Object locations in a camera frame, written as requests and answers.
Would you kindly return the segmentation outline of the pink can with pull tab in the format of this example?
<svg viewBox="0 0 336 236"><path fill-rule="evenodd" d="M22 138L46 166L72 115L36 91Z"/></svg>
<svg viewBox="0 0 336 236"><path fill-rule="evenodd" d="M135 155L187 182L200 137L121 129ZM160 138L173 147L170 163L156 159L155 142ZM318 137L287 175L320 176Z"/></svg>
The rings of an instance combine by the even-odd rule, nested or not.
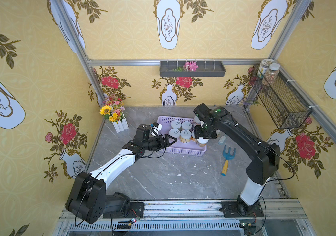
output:
<svg viewBox="0 0 336 236"><path fill-rule="evenodd" d="M177 128L173 128L169 131L169 135L179 140L181 136L181 131Z"/></svg>

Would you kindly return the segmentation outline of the yellow can white lid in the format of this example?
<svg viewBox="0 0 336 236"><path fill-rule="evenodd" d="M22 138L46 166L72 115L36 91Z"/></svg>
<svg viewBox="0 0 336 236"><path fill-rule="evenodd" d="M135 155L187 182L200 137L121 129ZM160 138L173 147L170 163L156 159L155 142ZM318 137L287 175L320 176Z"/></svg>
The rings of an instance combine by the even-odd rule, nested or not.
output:
<svg viewBox="0 0 336 236"><path fill-rule="evenodd" d="M208 139L204 139L204 138L199 138L196 140L196 144L199 146L199 147L205 147L208 143Z"/></svg>

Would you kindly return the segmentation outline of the green label can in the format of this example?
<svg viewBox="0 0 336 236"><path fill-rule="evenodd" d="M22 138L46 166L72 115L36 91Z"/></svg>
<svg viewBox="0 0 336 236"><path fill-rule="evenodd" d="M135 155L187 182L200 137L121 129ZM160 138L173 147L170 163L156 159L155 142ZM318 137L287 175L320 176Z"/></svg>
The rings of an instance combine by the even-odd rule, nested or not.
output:
<svg viewBox="0 0 336 236"><path fill-rule="evenodd" d="M179 120L173 120L171 122L171 127L172 127L172 129L178 129L179 131L181 131L182 123Z"/></svg>

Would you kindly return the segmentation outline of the blue mixed congee can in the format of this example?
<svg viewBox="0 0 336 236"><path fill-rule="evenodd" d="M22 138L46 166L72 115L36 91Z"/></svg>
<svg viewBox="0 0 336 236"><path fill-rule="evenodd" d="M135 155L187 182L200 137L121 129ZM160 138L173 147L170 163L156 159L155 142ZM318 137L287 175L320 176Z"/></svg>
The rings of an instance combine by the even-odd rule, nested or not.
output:
<svg viewBox="0 0 336 236"><path fill-rule="evenodd" d="M197 116L194 116L193 118L193 125L194 126L201 125L201 120Z"/></svg>

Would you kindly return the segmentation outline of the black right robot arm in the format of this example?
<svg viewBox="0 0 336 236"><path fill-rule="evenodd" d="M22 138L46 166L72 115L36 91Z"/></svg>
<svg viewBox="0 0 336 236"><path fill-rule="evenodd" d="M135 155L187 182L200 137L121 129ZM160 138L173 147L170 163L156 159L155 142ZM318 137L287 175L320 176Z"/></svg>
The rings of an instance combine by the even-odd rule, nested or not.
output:
<svg viewBox="0 0 336 236"><path fill-rule="evenodd" d="M196 106L193 112L203 122L194 128L196 139L216 139L219 130L231 138L251 159L246 168L246 185L238 196L238 205L246 209L251 208L258 202L266 183L279 169L279 146L270 145L253 135L224 107L210 109L202 103Z"/></svg>

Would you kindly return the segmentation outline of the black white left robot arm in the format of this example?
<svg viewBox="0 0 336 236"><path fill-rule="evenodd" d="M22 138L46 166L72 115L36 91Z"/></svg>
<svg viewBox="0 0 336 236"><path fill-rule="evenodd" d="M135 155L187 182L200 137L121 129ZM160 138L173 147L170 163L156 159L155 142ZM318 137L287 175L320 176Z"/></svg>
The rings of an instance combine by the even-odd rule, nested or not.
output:
<svg viewBox="0 0 336 236"><path fill-rule="evenodd" d="M90 173L80 172L65 204L66 210L89 224L95 223L102 215L128 216L131 211L130 198L119 192L107 194L107 188L139 159L150 158L154 152L165 150L177 142L177 138L162 134L160 126L159 123L139 125L134 138L109 162Z"/></svg>

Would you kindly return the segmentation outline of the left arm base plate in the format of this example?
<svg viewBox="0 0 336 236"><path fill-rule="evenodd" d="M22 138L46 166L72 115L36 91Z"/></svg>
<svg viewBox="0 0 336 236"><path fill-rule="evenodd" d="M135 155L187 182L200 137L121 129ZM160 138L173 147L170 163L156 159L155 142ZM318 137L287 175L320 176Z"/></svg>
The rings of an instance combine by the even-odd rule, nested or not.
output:
<svg viewBox="0 0 336 236"><path fill-rule="evenodd" d="M131 202L125 205L107 206L105 208L103 219L121 219L121 218L135 218L143 217L144 203Z"/></svg>

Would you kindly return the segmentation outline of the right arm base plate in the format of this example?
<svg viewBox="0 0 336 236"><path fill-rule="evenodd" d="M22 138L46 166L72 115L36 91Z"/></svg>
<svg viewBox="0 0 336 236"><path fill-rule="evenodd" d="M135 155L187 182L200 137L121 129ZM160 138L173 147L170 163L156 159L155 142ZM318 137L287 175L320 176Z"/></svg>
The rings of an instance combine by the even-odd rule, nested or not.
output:
<svg viewBox="0 0 336 236"><path fill-rule="evenodd" d="M225 218L264 217L265 213L259 201L249 206L237 201L223 201L219 210Z"/></svg>

